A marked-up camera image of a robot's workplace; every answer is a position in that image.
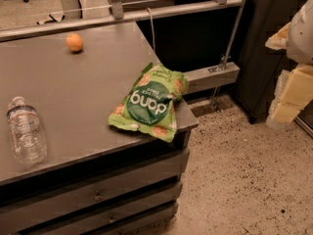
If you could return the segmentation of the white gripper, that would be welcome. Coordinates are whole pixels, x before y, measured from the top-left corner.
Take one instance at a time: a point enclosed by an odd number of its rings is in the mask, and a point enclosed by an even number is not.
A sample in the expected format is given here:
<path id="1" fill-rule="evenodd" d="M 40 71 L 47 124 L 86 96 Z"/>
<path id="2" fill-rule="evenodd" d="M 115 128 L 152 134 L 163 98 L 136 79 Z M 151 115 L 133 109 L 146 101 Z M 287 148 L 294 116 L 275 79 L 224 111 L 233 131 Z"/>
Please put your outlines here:
<path id="1" fill-rule="evenodd" d="M 292 71 L 282 70 L 266 119 L 269 127 L 283 128 L 313 100 L 313 0 L 307 0 L 291 23 L 269 37 L 265 46 L 287 48 L 287 56 L 298 63 Z"/>

